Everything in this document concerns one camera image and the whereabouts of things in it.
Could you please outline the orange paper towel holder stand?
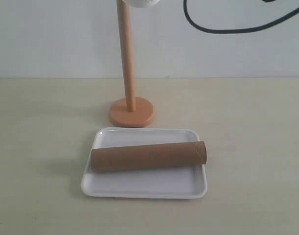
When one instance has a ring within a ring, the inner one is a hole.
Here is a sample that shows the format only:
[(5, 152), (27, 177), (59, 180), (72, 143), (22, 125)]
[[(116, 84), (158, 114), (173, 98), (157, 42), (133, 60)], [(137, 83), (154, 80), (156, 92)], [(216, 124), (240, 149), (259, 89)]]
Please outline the orange paper towel holder stand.
[(135, 95), (130, 10), (122, 0), (116, 6), (125, 97), (111, 104), (109, 117), (114, 126), (142, 128), (152, 122), (154, 107), (147, 99)]

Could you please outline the brown cardboard tube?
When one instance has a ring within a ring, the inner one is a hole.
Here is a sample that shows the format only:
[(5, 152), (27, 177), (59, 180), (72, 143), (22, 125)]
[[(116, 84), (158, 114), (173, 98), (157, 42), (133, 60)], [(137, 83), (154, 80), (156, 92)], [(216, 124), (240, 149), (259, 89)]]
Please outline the brown cardboard tube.
[(93, 172), (205, 165), (203, 141), (98, 148), (91, 151)]

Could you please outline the white patterned paper towel roll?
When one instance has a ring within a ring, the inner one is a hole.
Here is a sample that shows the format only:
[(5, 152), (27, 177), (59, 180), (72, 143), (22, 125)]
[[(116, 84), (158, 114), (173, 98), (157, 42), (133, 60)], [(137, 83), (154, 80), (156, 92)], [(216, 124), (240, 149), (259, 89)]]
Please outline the white patterned paper towel roll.
[(156, 5), (160, 0), (123, 0), (127, 5), (135, 8), (147, 8)]

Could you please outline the white rectangular plastic tray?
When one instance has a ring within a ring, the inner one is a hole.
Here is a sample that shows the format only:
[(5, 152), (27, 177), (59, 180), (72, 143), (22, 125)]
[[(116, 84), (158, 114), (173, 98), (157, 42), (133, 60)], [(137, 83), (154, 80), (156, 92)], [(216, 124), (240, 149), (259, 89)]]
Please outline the white rectangular plastic tray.
[[(99, 130), (92, 148), (199, 141), (189, 129), (118, 128)], [(82, 192), (91, 197), (197, 199), (207, 192), (205, 166), (93, 173), (87, 161)]]

